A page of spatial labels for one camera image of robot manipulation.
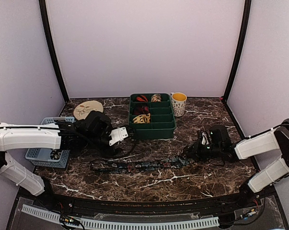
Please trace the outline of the dark floral necktie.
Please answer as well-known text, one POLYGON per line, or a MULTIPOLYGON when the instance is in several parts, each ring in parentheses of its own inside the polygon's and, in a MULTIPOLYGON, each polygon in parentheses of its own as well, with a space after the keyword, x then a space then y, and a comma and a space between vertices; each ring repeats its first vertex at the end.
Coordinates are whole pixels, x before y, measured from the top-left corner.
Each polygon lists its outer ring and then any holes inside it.
POLYGON ((89 169, 94 173, 105 174, 129 174, 164 169, 180 169, 195 163, 196 160, 186 156, 174 156, 155 161, 120 162, 110 160, 93 160, 89 169))

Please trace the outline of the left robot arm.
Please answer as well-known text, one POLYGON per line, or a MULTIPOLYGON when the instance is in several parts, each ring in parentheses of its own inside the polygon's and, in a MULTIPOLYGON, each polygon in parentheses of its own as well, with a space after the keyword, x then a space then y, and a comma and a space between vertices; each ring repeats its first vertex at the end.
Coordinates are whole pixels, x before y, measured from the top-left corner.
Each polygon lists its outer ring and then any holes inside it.
POLYGON ((114 145, 135 133, 130 126, 114 128, 111 119, 91 111, 84 119, 45 125, 12 125, 0 122, 0 175, 26 189, 48 209, 58 205, 48 179, 30 172, 9 153, 15 149, 81 150, 90 147, 103 157, 119 153, 114 145))

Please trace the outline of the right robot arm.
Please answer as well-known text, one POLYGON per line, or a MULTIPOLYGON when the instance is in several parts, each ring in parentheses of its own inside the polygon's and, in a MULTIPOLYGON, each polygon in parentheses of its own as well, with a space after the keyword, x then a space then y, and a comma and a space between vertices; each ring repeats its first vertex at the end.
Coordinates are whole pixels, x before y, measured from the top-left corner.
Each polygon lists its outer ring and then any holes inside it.
POLYGON ((240 208, 253 202, 254 194, 289 176, 289 119, 236 143, 231 142, 227 128, 223 125, 212 126, 208 131, 198 131, 197 136, 195 143, 183 150, 185 156, 195 161, 221 158, 226 162, 236 162, 273 151, 279 152, 272 163, 240 186, 240 194, 235 198, 240 208))

